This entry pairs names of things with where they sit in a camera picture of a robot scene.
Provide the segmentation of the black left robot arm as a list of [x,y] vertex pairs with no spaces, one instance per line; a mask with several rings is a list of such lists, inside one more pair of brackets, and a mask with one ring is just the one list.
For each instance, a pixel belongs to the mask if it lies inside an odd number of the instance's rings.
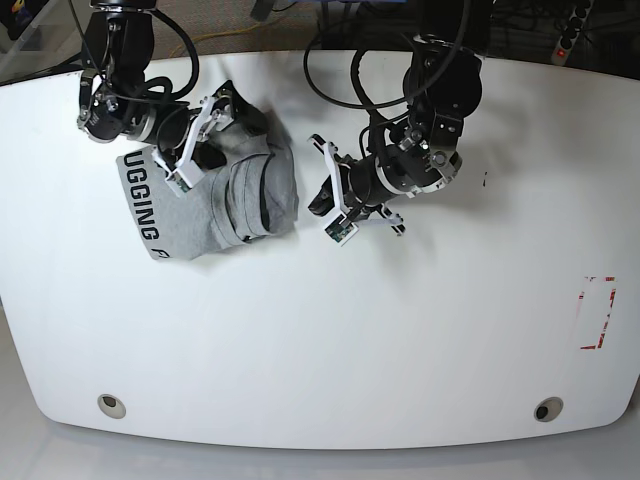
[[480,71],[487,35],[467,34],[448,42],[433,35],[407,37],[411,63],[403,77],[406,109],[384,116],[360,77],[366,49],[354,53],[350,81],[369,123],[361,131],[361,156],[336,156],[342,199],[350,220],[366,219],[400,196],[430,193],[457,175],[464,121],[482,98]]

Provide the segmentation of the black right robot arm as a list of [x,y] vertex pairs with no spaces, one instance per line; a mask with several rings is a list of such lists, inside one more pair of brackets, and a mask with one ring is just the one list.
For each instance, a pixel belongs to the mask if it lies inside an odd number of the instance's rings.
[[[118,137],[146,144],[146,156],[167,177],[192,168],[209,172],[269,151],[269,122],[225,82],[201,105],[186,97],[196,87],[200,61],[189,35],[154,1],[94,1],[81,32],[84,70],[80,77],[78,127],[91,139]],[[154,21],[176,33],[190,59],[186,84],[167,76],[149,78]]]

